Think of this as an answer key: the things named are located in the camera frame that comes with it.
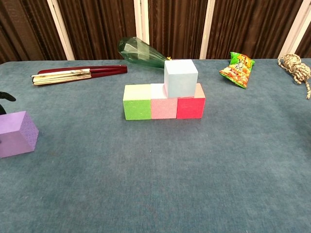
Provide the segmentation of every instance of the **blue carpet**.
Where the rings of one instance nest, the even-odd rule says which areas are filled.
[[[311,65],[311,59],[303,59]],[[0,159],[0,233],[268,233],[311,229],[311,100],[256,60],[246,90],[196,60],[202,119],[125,121],[126,84],[163,70],[126,61],[9,62],[8,113],[39,128],[35,152]],[[32,86],[41,69],[126,64],[128,73]]]

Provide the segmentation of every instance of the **brown curtain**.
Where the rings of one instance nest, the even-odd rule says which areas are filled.
[[[136,36],[133,0],[58,0],[76,60],[121,59],[122,37]]]
[[[1,0],[0,41],[0,63],[66,59],[46,0]]]
[[[207,59],[277,58],[302,0],[217,0]]]
[[[311,58],[311,23],[309,24],[302,40],[296,50],[301,58]]]
[[[207,2],[148,0],[150,45],[173,59],[198,59]]]

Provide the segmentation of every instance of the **black object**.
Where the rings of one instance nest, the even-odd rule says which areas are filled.
[[[6,99],[8,101],[16,101],[16,99],[13,96],[11,96],[9,93],[1,92],[1,91],[0,91],[0,99]],[[4,115],[4,114],[6,114],[6,111],[0,104],[0,115]]]

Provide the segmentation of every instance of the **pink cube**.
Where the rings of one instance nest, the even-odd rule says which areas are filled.
[[[177,114],[177,98],[168,98],[163,83],[151,84],[151,119],[172,119]]]
[[[0,115],[0,158],[34,151],[38,134],[27,112]]]

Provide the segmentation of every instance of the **red cube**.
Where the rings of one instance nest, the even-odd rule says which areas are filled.
[[[178,98],[177,119],[202,118],[205,95],[200,83],[196,84],[194,97]]]

